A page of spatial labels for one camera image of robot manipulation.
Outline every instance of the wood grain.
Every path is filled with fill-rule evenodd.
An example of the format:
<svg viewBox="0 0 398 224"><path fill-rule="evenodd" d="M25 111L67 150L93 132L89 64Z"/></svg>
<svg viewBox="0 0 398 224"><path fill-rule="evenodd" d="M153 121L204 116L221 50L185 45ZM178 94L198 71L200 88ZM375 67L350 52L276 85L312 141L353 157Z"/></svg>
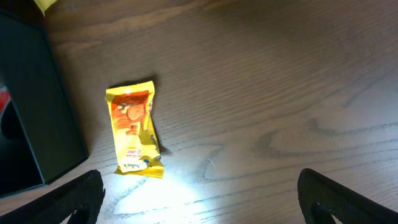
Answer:
<svg viewBox="0 0 398 224"><path fill-rule="evenodd" d="M398 210L398 3L58 0L47 29L98 169L98 223L304 223L309 167ZM113 174L111 85L154 77L162 180Z"/></svg>

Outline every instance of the orange packaging graphic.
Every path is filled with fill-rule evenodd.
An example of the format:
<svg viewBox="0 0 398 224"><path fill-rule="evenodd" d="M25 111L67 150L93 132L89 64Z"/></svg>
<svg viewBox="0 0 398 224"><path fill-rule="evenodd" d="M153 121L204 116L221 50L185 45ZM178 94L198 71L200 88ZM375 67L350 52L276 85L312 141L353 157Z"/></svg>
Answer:
<svg viewBox="0 0 398 224"><path fill-rule="evenodd" d="M118 158L117 174L136 174L162 178L159 145L150 117L155 95L153 82L106 90L114 146Z"/></svg>

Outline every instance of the wooden table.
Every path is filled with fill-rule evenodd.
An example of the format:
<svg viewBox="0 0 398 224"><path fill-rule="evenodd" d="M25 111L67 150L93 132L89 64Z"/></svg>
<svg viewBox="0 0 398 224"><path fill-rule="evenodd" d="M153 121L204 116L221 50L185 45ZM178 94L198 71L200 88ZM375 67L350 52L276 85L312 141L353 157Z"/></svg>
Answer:
<svg viewBox="0 0 398 224"><path fill-rule="evenodd" d="M398 210L397 15L393 0L59 0L46 26L90 158L0 213L98 169L98 223L304 223L305 167ZM147 77L163 179L113 174L105 89Z"/></svg>

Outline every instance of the red object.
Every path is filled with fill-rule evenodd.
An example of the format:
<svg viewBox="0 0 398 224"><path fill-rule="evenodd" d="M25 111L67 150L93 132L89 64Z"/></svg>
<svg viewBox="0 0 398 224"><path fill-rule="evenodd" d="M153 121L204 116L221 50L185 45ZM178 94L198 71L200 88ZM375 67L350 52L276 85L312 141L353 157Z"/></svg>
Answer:
<svg viewBox="0 0 398 224"><path fill-rule="evenodd" d="M10 93L6 89L0 89L0 113L10 100Z"/></svg>

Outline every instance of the yellow object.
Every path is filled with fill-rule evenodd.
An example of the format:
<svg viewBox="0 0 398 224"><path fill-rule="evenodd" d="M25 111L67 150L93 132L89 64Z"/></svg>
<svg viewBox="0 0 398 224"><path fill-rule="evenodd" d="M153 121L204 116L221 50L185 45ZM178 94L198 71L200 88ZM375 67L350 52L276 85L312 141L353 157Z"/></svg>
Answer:
<svg viewBox="0 0 398 224"><path fill-rule="evenodd" d="M116 174L162 178L159 145L150 117L153 82L106 90L118 169Z"/></svg>
<svg viewBox="0 0 398 224"><path fill-rule="evenodd" d="M43 12L43 15L45 15L44 14L44 11L46 10L46 9L48 9L54 2L56 2L57 0L35 0L35 2L36 2L36 5L39 7L39 9Z"/></svg>

